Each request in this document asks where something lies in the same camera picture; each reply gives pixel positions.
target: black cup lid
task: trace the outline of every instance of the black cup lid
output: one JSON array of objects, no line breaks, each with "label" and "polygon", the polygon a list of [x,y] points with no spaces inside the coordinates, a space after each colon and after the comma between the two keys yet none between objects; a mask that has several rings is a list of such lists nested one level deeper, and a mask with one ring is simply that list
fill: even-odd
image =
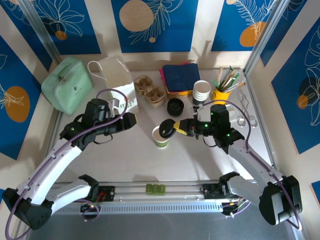
[{"label": "black cup lid", "polygon": [[181,101],[179,98],[172,98],[168,101],[166,110],[171,116],[177,117],[182,114],[184,107],[185,105],[183,101]]},{"label": "black cup lid", "polygon": [[159,134],[162,138],[168,139],[171,138],[176,130],[174,129],[174,124],[176,122],[172,119],[164,120],[159,127]]}]

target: mint green cosmetic bag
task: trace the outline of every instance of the mint green cosmetic bag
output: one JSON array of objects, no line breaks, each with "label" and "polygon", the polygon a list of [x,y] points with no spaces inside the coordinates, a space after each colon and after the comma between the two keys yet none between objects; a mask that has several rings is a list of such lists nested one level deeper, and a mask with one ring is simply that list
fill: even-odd
[{"label": "mint green cosmetic bag", "polygon": [[41,89],[55,109],[72,115],[93,87],[84,63],[68,56],[44,80]]}]

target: yellow pen holder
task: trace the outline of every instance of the yellow pen holder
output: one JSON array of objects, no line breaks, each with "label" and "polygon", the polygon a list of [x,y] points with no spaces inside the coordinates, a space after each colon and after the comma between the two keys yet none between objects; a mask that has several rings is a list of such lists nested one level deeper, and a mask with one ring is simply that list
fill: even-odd
[{"label": "yellow pen holder", "polygon": [[[224,93],[224,92],[218,91],[218,89],[215,88],[212,92],[211,100],[212,101],[214,101],[214,100],[228,100],[230,94],[231,94],[231,91]],[[213,104],[226,104],[226,102],[225,101],[216,101]]]}]

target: table surface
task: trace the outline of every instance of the table surface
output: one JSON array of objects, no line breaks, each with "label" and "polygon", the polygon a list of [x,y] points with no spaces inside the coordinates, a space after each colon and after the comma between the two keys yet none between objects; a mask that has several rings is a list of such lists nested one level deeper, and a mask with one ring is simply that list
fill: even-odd
[{"label": "table surface", "polygon": [[[219,70],[200,70],[202,80],[210,82],[217,79]],[[141,75],[149,76],[155,85],[163,87],[158,71],[132,71],[132,78]],[[106,88],[103,80],[92,78],[93,90],[73,115],[63,114],[58,126],[60,133],[64,126],[72,122],[75,116],[84,113],[87,102],[95,98],[97,93]],[[246,86],[241,90],[246,95],[249,105],[248,112],[256,116],[250,95]],[[90,144],[62,173],[57,182],[72,182],[83,174],[95,178],[99,182],[130,182],[130,181],[190,181],[217,180],[220,176],[232,171],[240,173],[245,179],[252,179],[250,174],[232,157],[218,148],[207,147],[200,138],[186,137],[175,134],[170,138],[166,148],[158,148],[152,138],[152,130],[168,118],[175,121],[191,118],[191,97],[182,97],[184,110],[179,117],[167,113],[167,101],[153,108],[143,96],[136,94],[139,113],[136,114],[137,124],[130,130],[113,135],[113,140],[103,144]],[[240,106],[237,90],[234,90],[229,100]],[[210,119],[210,106],[201,112],[202,121]],[[235,117],[230,112],[231,126],[245,137],[248,125],[239,127]],[[109,136],[99,136],[97,141],[105,141]],[[206,138],[209,145],[214,144],[213,138]],[[260,126],[252,128],[249,144],[268,163],[270,159],[263,140]]]}]

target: beige circle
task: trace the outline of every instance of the beige circle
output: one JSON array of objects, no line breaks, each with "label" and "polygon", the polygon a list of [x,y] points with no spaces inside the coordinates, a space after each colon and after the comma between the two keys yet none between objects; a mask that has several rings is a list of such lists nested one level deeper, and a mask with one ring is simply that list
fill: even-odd
[{"label": "beige circle", "polygon": [[11,3],[15,4],[15,5],[19,5],[18,0],[9,0]]},{"label": "beige circle", "polygon": [[120,21],[131,32],[144,31],[154,22],[151,8],[141,0],[130,0],[120,10]]},{"label": "beige circle", "polygon": [[149,38],[149,42],[153,44],[153,43],[156,42],[156,39],[155,39],[154,37],[150,37],[150,38]]},{"label": "beige circle", "polygon": [[232,5],[236,2],[237,0],[226,0],[226,3],[229,5]]}]

